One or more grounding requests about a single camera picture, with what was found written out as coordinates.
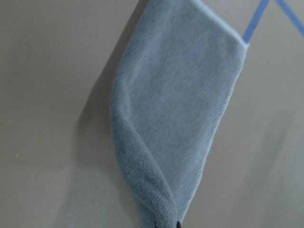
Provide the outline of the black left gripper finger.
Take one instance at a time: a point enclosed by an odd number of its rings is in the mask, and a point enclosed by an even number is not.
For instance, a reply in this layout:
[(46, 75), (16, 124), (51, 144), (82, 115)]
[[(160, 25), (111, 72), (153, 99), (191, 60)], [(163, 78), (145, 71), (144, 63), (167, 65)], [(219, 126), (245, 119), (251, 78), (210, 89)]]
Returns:
[(181, 228), (181, 223), (177, 221), (176, 228)]

